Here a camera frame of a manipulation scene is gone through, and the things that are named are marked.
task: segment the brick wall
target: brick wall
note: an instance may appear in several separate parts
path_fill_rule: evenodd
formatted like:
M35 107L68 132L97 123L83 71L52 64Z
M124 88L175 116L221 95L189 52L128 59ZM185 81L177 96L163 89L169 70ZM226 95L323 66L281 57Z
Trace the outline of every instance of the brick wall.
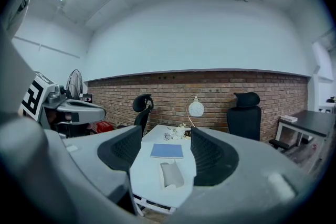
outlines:
M135 97L151 93L154 109L146 130L157 124L186 123L185 102L198 94L205 107L196 126L228 132L226 112L236 104L234 92L256 92L261 99L261 140L275 137L280 115L292 115L307 109L307 78L264 72L207 71L157 73L91 81L88 92L93 102L103 106L106 121L114 127L132 125L138 113L133 111Z

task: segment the chair armrest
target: chair armrest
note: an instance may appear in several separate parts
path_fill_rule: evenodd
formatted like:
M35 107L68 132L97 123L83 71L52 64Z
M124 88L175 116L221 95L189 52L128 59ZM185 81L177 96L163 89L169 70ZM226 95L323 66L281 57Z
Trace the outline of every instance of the chair armrest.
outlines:
M284 143L284 142L281 142L279 140L275 140L275 139L271 139L270 141L268 141L275 149L277 148L283 148L285 150L288 150L289 149L289 145Z

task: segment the black desk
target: black desk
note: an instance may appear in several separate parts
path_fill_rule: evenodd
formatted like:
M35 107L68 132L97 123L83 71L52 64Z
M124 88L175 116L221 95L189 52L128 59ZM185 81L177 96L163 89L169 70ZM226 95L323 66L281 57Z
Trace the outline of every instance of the black desk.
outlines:
M280 140L282 127L290 128L297 133L297 146L300 145L303 134L318 139L320 143L318 145L318 149L312 157L312 165L308 170L308 172L310 172L314 163L320 156L325 140L333 133L336 114L304 110L292 116L298 118L298 121L288 122L281 119L279 120L276 140Z

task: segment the dark tabletop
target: dark tabletop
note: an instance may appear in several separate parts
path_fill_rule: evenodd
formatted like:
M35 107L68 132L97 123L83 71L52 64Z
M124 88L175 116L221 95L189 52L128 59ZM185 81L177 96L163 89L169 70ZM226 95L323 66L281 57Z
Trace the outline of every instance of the dark tabletop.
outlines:
M298 121L288 122L281 119L279 121L322 137L329 135L336 120L336 114L308 110L291 116L298 118Z

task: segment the electric fan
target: electric fan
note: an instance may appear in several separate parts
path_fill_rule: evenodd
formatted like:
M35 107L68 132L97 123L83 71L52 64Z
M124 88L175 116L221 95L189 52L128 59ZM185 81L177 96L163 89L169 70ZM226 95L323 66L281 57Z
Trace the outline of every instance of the electric fan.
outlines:
M79 94L83 93L83 82L82 82L82 75L78 69L75 69L71 72L66 90L68 90L72 96L71 99L79 100Z

